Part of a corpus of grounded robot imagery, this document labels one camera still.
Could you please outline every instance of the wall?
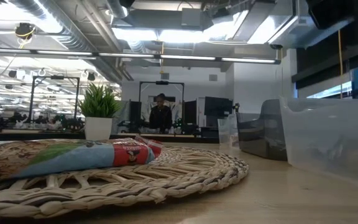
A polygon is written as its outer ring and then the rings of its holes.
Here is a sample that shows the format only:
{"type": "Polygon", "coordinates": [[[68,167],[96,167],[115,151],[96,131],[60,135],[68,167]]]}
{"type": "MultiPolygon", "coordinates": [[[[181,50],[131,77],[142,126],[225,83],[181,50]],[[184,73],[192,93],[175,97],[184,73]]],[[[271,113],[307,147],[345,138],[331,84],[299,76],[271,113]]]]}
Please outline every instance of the wall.
{"type": "MultiPolygon", "coordinates": [[[[129,67],[127,71],[134,78],[134,82],[122,83],[122,100],[139,100],[139,81],[155,82],[161,80],[160,68],[129,67]]],[[[193,101],[199,97],[226,97],[225,73],[218,68],[187,68],[166,67],[164,72],[170,73],[170,82],[183,82],[185,84],[185,101],[193,101]],[[209,81],[209,74],[218,75],[217,82],[209,81]]],[[[166,96],[174,96],[181,100],[181,85],[156,85],[144,83],[142,85],[141,101],[147,101],[149,96],[157,96],[164,93],[166,96]]]]}
{"type": "Polygon", "coordinates": [[[260,113],[265,100],[279,96],[293,98],[295,87],[291,76],[296,73],[296,50],[287,50],[280,65],[256,63],[234,64],[234,102],[240,103],[241,113],[260,113]]]}
{"type": "Polygon", "coordinates": [[[225,92],[226,98],[234,99],[234,63],[229,67],[226,72],[226,84],[225,84],[225,92]]]}

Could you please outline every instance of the wrapper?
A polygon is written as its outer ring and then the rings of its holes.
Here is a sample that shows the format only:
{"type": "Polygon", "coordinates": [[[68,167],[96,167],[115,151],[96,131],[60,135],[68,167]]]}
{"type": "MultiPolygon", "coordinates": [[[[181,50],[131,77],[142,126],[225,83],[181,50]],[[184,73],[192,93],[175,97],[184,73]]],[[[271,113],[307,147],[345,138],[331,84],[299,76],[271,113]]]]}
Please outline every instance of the wrapper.
{"type": "Polygon", "coordinates": [[[148,164],[160,142],[131,138],[106,141],[46,139],[0,142],[0,180],[72,170],[148,164]]]}

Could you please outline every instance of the metal frame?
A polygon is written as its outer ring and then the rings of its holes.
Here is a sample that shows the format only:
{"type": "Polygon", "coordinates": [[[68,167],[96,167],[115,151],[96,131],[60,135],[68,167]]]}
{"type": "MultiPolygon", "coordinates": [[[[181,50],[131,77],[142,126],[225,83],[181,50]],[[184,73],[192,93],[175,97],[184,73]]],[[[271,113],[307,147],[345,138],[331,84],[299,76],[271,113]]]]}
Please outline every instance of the metal frame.
{"type": "MultiPolygon", "coordinates": [[[[139,102],[140,102],[140,96],[141,96],[141,93],[142,93],[142,84],[143,83],[154,83],[156,85],[169,85],[169,84],[179,84],[179,85],[182,85],[182,91],[181,91],[181,100],[182,100],[182,104],[181,104],[181,121],[182,121],[182,124],[183,122],[185,122],[185,84],[184,83],[179,83],[179,82],[164,82],[166,84],[158,84],[160,83],[161,81],[156,81],[156,82],[139,82],[139,102]]],[[[140,108],[139,108],[139,117],[141,118],[142,116],[142,106],[140,105],[140,108]]]]}
{"type": "MultiPolygon", "coordinates": [[[[26,123],[29,123],[31,121],[31,118],[32,118],[32,105],[34,103],[34,90],[35,90],[35,87],[37,86],[35,84],[35,80],[37,78],[50,78],[52,79],[53,77],[56,77],[56,76],[33,76],[32,77],[32,86],[31,86],[31,97],[30,97],[30,109],[29,109],[29,118],[26,123]]],[[[64,78],[69,78],[69,79],[75,79],[77,80],[77,86],[76,86],[76,95],[75,95],[75,108],[74,108],[74,118],[77,117],[77,107],[78,107],[78,92],[80,91],[80,78],[78,77],[63,77],[64,78]]]]}

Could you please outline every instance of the woven placemat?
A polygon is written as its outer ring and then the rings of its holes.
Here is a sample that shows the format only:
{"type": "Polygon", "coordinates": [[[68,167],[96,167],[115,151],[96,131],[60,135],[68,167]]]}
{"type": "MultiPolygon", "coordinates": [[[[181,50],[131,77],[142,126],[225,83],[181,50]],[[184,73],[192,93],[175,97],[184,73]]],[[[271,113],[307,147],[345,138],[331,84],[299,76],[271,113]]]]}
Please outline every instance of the woven placemat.
{"type": "Polygon", "coordinates": [[[243,160],[189,147],[164,147],[147,165],[93,169],[0,182],[0,218],[52,218],[103,205],[156,203],[236,184],[243,160]]]}

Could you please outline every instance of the clear plastic bin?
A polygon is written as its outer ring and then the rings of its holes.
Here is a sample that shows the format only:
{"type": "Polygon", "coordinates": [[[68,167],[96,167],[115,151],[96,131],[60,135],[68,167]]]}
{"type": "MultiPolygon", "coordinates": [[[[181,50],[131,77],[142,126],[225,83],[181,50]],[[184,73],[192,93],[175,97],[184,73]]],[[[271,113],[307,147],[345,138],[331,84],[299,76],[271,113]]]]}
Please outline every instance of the clear plastic bin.
{"type": "Polygon", "coordinates": [[[236,115],[230,114],[227,118],[218,119],[219,144],[228,149],[239,148],[236,115]]]}
{"type": "Polygon", "coordinates": [[[280,99],[288,162],[358,184],[358,100],[280,99]]]}

